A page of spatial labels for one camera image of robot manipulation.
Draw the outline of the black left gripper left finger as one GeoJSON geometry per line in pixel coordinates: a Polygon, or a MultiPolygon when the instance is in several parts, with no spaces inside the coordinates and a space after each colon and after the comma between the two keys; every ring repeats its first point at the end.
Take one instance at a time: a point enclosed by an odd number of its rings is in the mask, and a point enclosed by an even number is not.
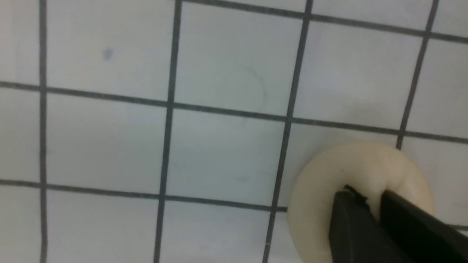
{"type": "Polygon", "coordinates": [[[346,184],[335,193],[329,225],[333,263],[412,263],[370,212],[367,197],[346,184]]]}

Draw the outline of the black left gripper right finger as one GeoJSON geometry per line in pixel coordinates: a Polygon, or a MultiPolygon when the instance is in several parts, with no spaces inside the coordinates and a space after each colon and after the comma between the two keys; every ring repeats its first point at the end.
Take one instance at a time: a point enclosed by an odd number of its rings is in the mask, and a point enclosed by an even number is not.
{"type": "Polygon", "coordinates": [[[397,193],[381,197],[380,225],[413,263],[466,263],[467,237],[397,193]]]}

